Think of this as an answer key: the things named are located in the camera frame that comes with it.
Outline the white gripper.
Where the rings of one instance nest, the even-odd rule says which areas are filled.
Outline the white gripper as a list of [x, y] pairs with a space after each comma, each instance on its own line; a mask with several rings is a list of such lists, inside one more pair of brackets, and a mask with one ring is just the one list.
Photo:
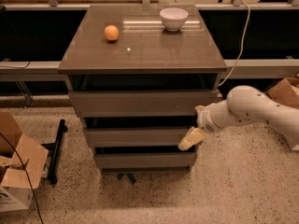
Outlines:
[[221, 131], [221, 128], [216, 125], [211, 116], [212, 105], [198, 105], [195, 108], [197, 112], [197, 126], [199, 128], [191, 127], [186, 135], [182, 138], [178, 144], [178, 148], [182, 151], [186, 151], [196, 144], [202, 142], [206, 138], [206, 133], [217, 133]]

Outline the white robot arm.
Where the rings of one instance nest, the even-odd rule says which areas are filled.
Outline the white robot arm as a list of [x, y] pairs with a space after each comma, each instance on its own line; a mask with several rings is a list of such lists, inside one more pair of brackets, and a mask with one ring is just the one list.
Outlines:
[[219, 103], [195, 108], [197, 128], [191, 127], [178, 144], [182, 151], [203, 141], [207, 133], [263, 120], [282, 134], [290, 149], [299, 150], [299, 110], [281, 105], [251, 86], [237, 86]]

